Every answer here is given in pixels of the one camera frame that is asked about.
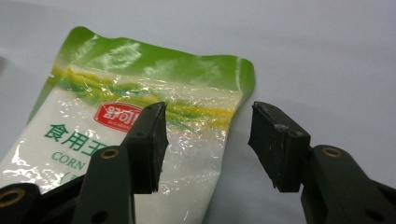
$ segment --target screw hole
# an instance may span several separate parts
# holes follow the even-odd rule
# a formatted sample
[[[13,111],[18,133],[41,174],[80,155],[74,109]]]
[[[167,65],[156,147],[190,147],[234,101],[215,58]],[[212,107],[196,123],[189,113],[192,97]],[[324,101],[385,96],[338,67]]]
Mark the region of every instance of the screw hole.
[[[10,189],[0,194],[0,208],[7,207],[19,201],[25,195],[25,190],[21,188]]]
[[[333,147],[323,148],[323,153],[333,158],[340,158],[343,156],[343,153],[340,150]]]
[[[118,156],[119,154],[120,154],[120,152],[119,152],[118,149],[111,148],[111,149],[108,149],[108,150],[106,150],[106,151],[103,151],[103,152],[100,154],[100,156],[101,156],[103,159],[111,159],[111,158],[114,158],[114,157]]]
[[[108,218],[108,213],[106,211],[97,212],[91,218],[91,223],[103,223]]]
[[[370,210],[370,209],[366,209],[364,211],[364,213],[366,214],[367,217],[369,217],[369,218],[371,218],[371,219],[373,219],[375,221],[383,222],[385,220],[384,216],[382,216],[380,213],[378,213],[376,211],[373,211],[373,210]]]

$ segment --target red logo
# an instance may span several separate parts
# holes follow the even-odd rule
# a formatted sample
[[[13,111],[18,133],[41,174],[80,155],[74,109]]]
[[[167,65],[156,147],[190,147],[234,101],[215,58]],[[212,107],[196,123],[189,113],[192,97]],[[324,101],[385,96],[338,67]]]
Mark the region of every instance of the red logo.
[[[95,120],[116,130],[128,133],[142,109],[124,103],[103,103],[99,106]]]

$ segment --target white background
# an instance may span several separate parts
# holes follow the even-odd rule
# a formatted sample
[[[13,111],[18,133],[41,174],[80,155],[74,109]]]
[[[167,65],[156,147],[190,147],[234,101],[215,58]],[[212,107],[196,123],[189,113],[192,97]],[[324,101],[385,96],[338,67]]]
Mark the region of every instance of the white background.
[[[300,193],[273,189],[247,145],[251,105],[280,107],[311,133],[312,146],[343,148],[396,188],[395,11],[393,0],[0,0],[0,158],[73,27],[237,55],[253,62],[256,89],[234,117],[205,223],[305,223]]]

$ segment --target plastic bag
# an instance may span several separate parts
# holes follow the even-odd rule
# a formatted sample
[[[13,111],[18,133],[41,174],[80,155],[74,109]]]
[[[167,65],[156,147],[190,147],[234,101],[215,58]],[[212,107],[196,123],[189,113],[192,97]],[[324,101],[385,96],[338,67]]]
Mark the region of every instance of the plastic bag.
[[[94,151],[119,145],[142,108],[167,103],[169,147],[158,193],[135,195],[139,223],[201,223],[227,132],[254,88],[252,64],[195,56],[78,27],[66,38],[20,139],[0,164],[1,187],[46,192],[83,175]]]

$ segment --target corn starch bag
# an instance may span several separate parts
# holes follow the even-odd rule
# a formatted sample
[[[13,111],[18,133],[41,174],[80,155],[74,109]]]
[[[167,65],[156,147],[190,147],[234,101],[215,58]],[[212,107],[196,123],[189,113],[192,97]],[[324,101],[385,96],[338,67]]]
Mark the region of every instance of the corn starch bag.
[[[0,164],[1,187],[31,182],[44,193],[85,174],[96,150],[119,145],[143,107],[164,101],[169,147],[160,189],[135,195],[137,222],[202,222],[232,116],[254,88],[249,61],[109,39],[78,27],[51,73]]]

